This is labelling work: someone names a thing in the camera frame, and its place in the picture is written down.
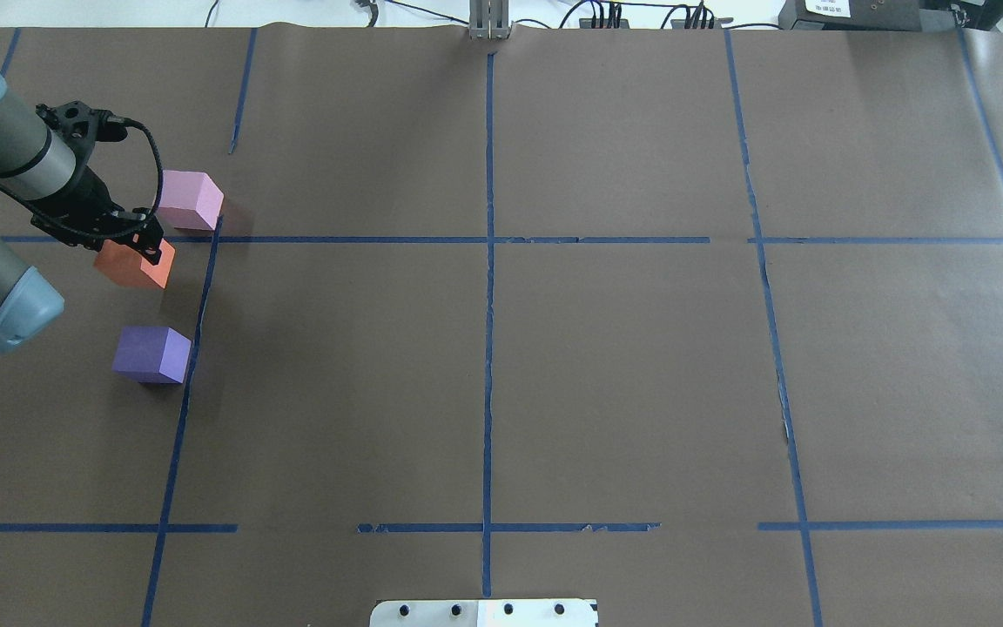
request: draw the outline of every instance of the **label sticker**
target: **label sticker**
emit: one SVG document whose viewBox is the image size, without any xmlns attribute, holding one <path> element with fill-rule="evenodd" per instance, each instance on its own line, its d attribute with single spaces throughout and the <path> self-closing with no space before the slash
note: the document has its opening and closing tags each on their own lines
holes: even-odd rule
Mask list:
<svg viewBox="0 0 1003 627">
<path fill-rule="evenodd" d="M 803 0 L 804 7 L 820 16 L 849 17 L 849 0 Z"/>
</svg>

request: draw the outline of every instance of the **orange cube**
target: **orange cube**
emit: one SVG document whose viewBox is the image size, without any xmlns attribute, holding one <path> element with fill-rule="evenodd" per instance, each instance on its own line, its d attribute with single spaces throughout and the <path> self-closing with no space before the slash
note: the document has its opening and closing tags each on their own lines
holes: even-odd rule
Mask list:
<svg viewBox="0 0 1003 627">
<path fill-rule="evenodd" d="M 156 266 L 144 260 L 131 247 L 106 242 L 95 256 L 95 269 L 124 288 L 164 289 L 173 269 L 176 249 L 160 241 L 160 262 Z"/>
</svg>

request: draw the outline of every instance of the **block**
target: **block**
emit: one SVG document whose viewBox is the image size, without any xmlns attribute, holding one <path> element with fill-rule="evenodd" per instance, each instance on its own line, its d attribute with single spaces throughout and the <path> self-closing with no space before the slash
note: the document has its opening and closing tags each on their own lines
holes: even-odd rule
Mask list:
<svg viewBox="0 0 1003 627">
<path fill-rule="evenodd" d="M 178 229 L 215 231 L 223 208 L 223 192 L 203 172 L 164 171 L 156 214 Z"/>
<path fill-rule="evenodd" d="M 116 373 L 138 382 L 184 382 L 192 341 L 169 327 L 123 327 L 115 349 Z"/>
<path fill-rule="evenodd" d="M 156 266 L 145 261 L 134 249 L 107 242 L 95 256 L 94 266 L 124 288 L 164 289 L 175 257 L 176 249 L 164 240 L 160 241 L 160 262 Z"/>
</svg>

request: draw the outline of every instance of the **white background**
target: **white background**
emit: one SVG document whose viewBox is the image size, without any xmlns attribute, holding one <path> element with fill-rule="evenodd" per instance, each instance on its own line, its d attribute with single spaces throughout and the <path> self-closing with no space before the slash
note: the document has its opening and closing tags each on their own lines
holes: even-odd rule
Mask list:
<svg viewBox="0 0 1003 627">
<path fill-rule="evenodd" d="M 468 0 L 406 0 L 446 15 L 466 18 Z M 511 0 L 511 19 L 535 17 L 553 27 L 571 7 L 573 0 Z M 676 4 L 670 0 L 650 0 L 654 3 Z M 434 25 L 442 20 L 422 15 L 398 5 L 378 0 L 378 25 Z M 0 25 L 203 25 L 212 0 L 0 0 Z M 717 16 L 732 16 L 735 23 L 775 23 L 776 12 L 783 0 L 708 0 Z M 666 9 L 625 7 L 624 16 L 633 28 L 656 28 L 664 19 Z M 569 25 L 577 27 L 579 16 L 589 16 L 590 9 L 575 11 Z M 369 12 L 355 7 L 353 0 L 221 0 L 212 25 L 218 27 L 251 27 L 267 23 L 298 23 L 352 27 L 366 25 Z M 999 24 L 1003 30 L 1003 21 Z"/>
</svg>

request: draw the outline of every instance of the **metal bracket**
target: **metal bracket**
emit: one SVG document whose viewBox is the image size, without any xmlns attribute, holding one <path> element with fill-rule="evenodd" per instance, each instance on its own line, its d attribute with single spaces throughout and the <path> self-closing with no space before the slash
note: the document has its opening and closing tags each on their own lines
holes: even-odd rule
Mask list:
<svg viewBox="0 0 1003 627">
<path fill-rule="evenodd" d="M 588 599 L 488 599 L 382 602 L 370 627 L 597 627 L 598 602 Z"/>
<path fill-rule="evenodd" d="M 510 0 L 470 0 L 471 39 L 509 39 Z"/>
</svg>

